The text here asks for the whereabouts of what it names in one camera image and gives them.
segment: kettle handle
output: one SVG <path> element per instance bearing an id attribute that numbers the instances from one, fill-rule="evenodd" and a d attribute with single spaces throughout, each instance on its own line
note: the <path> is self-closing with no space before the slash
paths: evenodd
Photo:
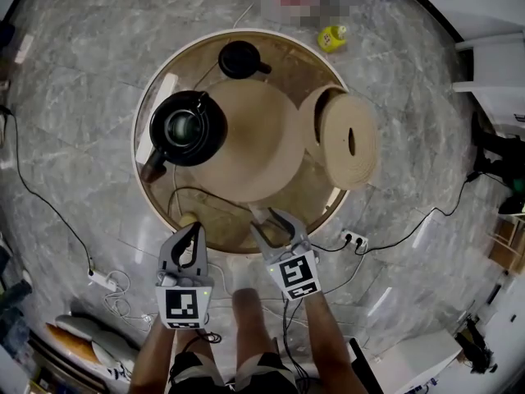
<path id="1" fill-rule="evenodd" d="M 164 158 L 162 153 L 154 149 L 140 171 L 140 179 L 146 184 L 153 184 L 166 173 L 165 161 L 166 158 Z"/>

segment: yellow bottle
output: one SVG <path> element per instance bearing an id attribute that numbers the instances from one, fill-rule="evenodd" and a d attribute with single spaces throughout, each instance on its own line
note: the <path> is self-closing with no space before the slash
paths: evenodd
<path id="1" fill-rule="evenodd" d="M 324 52 L 331 53 L 346 44 L 345 33 L 346 28 L 342 25 L 327 26 L 317 37 L 317 43 Z"/>

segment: sneaker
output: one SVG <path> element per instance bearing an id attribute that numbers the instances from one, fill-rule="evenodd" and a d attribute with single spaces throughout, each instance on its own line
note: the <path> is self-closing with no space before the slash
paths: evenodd
<path id="1" fill-rule="evenodd" d="M 525 199 L 518 195 L 508 197 L 500 206 L 499 214 L 521 215 L 525 214 Z"/>

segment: power plug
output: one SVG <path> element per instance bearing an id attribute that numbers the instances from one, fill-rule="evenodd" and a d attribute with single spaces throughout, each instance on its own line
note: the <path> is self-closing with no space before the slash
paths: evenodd
<path id="1" fill-rule="evenodd" d="M 116 280 L 109 277 L 107 274 L 103 274 L 96 270 L 92 270 L 91 273 L 88 273 L 89 280 L 95 282 L 98 285 L 109 289 L 110 291 L 116 291 Z"/>
<path id="2" fill-rule="evenodd" d="M 360 249 L 365 250 L 368 247 L 368 238 L 349 231 L 348 229 L 343 229 L 341 231 L 341 239 L 347 241 L 348 238 L 350 238 L 350 244 L 359 245 Z"/>

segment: white cable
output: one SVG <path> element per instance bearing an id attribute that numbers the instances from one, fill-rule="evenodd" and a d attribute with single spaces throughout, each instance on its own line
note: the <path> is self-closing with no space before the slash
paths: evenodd
<path id="1" fill-rule="evenodd" d="M 182 218 L 182 210 L 180 210 L 180 200 L 179 200 L 179 191 L 177 191 L 176 173 L 177 173 L 177 166 L 175 165 L 175 167 L 173 168 L 173 176 L 172 176 L 173 192 L 174 192 L 174 195 L 175 195 L 175 202 L 176 202 L 177 212 L 179 214 L 179 220 L 180 220 Z M 169 217 L 171 217 L 170 211 L 171 211 L 171 198 L 170 198 L 169 204 L 167 206 L 167 215 Z"/>
<path id="2" fill-rule="evenodd" d="M 243 17 L 246 16 L 246 13 L 249 12 L 249 9 L 251 9 L 251 8 L 253 7 L 253 5 L 254 5 L 254 3 L 250 4 L 250 5 L 248 6 L 248 8 L 247 8 L 245 11 L 243 11 L 243 14 L 240 15 L 240 16 L 239 16 L 239 19 L 237 19 L 237 20 L 235 21 L 235 23 L 233 24 L 233 28 L 232 28 L 232 29 L 235 29 L 235 28 L 237 27 L 237 24 L 238 24 L 240 21 L 242 21 Z"/>
<path id="3" fill-rule="evenodd" d="M 151 322 L 153 321 L 154 317 L 157 315 L 156 313 L 154 314 L 144 314 L 143 317 L 131 317 L 130 316 L 130 312 L 131 312 L 131 306 L 130 306 L 130 303 L 123 299 L 124 298 L 124 295 L 126 294 L 126 292 L 130 289 L 131 287 L 131 280 L 130 280 L 130 277 L 122 272 L 121 270 L 113 270 L 112 272 L 109 272 L 107 274 L 107 278 L 109 278 L 113 273 L 120 273 L 122 276 L 124 276 L 127 280 L 127 286 L 125 289 L 123 289 L 118 283 L 116 284 L 116 291 L 114 291 L 113 293 L 108 293 L 107 295 L 105 295 L 103 297 L 103 304 L 104 306 L 106 307 L 106 309 L 113 315 L 115 315 L 116 317 L 118 318 L 121 318 L 122 321 L 129 325 L 130 327 L 134 328 L 135 330 L 139 330 L 141 332 L 149 332 L 149 330 L 151 330 Z M 119 303 L 122 303 L 126 308 L 127 308 L 127 311 L 125 313 L 122 313 L 121 312 L 121 309 L 119 308 Z M 148 328 L 144 329 L 144 328 L 138 328 L 136 327 L 135 325 L 133 325 L 132 323 L 129 323 L 127 320 L 131 320 L 131 319 L 138 319 L 140 321 L 142 321 L 143 323 L 146 323 L 148 325 Z"/>
<path id="4" fill-rule="evenodd" d="M 232 297 L 232 294 L 228 291 L 227 287 L 226 287 L 226 276 L 224 274 L 224 270 L 222 270 L 222 267 L 220 266 L 217 266 L 216 264 L 213 264 L 213 263 L 208 263 L 209 266 L 211 267 L 214 267 L 216 268 L 220 273 L 221 273 L 221 276 L 222 276 L 222 287 L 224 288 L 224 292 L 229 295 L 230 297 Z M 357 271 L 359 270 L 359 266 L 361 265 L 361 263 L 359 263 L 358 267 L 355 269 L 354 271 L 354 275 L 350 278 L 350 281 L 355 277 L 355 275 L 357 274 Z M 230 299 L 230 298 L 221 298 L 221 299 L 212 299 L 212 300 L 227 300 L 227 299 Z M 261 299 L 261 300 L 280 300 L 280 299 Z M 215 308 L 231 308 L 231 306 L 212 306 L 210 307 L 209 309 L 215 309 Z M 283 316 L 282 315 L 279 315 L 278 313 L 276 312 L 273 312 L 271 309 L 269 309 L 267 306 L 264 306 L 262 305 L 262 310 L 263 311 L 266 311 L 268 312 L 269 314 L 271 315 L 274 315 L 280 319 L 283 319 Z M 294 323 L 297 323 L 299 325 L 302 325 L 303 327 L 305 328 L 308 328 L 308 325 L 306 324 L 308 321 L 305 321 L 305 320 L 302 320 L 302 319 L 298 319 L 298 318 L 293 318 L 292 321 Z M 341 324 L 341 325 L 353 325 L 353 324 L 349 324 L 349 323 L 342 323 L 340 321 L 336 321 L 336 323 L 338 324 Z"/>

